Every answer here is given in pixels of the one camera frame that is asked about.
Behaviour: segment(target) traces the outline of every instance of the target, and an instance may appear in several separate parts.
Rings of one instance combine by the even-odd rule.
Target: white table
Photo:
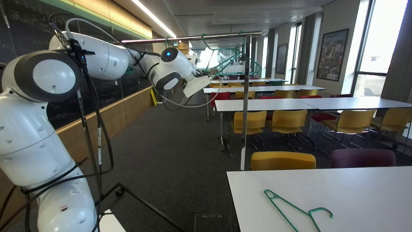
[[[110,209],[106,210],[105,213],[112,213]],[[114,214],[106,214],[102,217],[100,221],[100,231],[101,232],[126,232],[123,226],[119,223]]]
[[[204,88],[203,92],[205,94],[211,94],[213,92],[218,92],[219,88]],[[316,87],[312,85],[281,85],[281,86],[250,86],[249,91],[256,91],[256,92],[273,92],[275,90],[325,90],[322,87]],[[221,88],[219,92],[237,92],[237,91],[244,91],[244,87],[241,88]]]
[[[226,149],[225,140],[223,138],[223,113],[224,112],[236,112],[243,111],[243,100],[217,100],[216,111],[220,112],[220,142],[221,142],[221,151]],[[273,110],[302,110],[306,109],[308,112],[311,110],[316,110],[316,107],[305,104],[293,98],[285,99],[251,99],[248,101],[248,111],[273,111]],[[315,146],[316,143],[310,138],[307,138]],[[245,152],[241,153],[241,170],[245,168]]]
[[[287,82],[284,79],[249,79],[249,82],[270,82],[270,81],[282,81]],[[220,80],[213,80],[212,83],[220,83]],[[245,80],[222,80],[222,83],[245,83]]]
[[[294,232],[263,191],[270,189],[305,212],[322,232],[410,231],[412,167],[227,172],[242,232]],[[309,217],[274,202],[299,231],[316,232]]]
[[[316,107],[319,110],[346,110],[346,109],[389,109],[410,108],[412,104],[393,101],[380,97],[336,97],[336,98],[309,98],[299,101]]]

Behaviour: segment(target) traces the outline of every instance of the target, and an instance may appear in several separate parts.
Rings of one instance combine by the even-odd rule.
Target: white robotic arm
[[[128,65],[136,65],[136,59],[140,58],[137,51],[72,34],[86,51],[91,77],[118,79]],[[75,166],[47,119],[46,107],[48,102],[67,99],[76,92],[82,70],[55,36],[49,48],[12,60],[2,77],[0,168],[25,190],[48,184]],[[167,48],[161,54],[146,53],[140,64],[159,91],[171,89],[184,78],[188,82],[185,88],[188,97],[210,83],[207,76],[195,78],[193,63],[175,48]],[[81,170],[75,168],[62,179],[80,175],[83,175]],[[37,202],[40,232],[91,232],[96,224],[94,201],[85,178],[53,187]]]

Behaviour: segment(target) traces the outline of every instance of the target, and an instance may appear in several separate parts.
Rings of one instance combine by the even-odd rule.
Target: ceiling
[[[138,15],[154,31],[169,36],[131,0],[115,0]],[[177,36],[196,36],[237,31],[267,33],[321,10],[334,0],[140,0]],[[210,45],[233,47],[243,39],[208,40]],[[202,41],[192,41],[194,49],[204,49]]]

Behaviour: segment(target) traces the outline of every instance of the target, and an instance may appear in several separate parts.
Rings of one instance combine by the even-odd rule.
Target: ceiling light
[[[165,30],[171,37],[176,38],[175,33],[173,33],[167,26],[162,23],[148,8],[146,8],[139,0],[131,0],[136,4],[143,12],[145,12],[151,19],[153,19],[163,30]]]

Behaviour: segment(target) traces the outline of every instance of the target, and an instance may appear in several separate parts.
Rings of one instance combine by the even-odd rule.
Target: framed poster
[[[286,57],[288,56],[288,44],[284,43],[278,46],[278,52],[276,55],[276,73],[285,74],[286,70]]]
[[[339,81],[349,29],[323,35],[316,78]]]

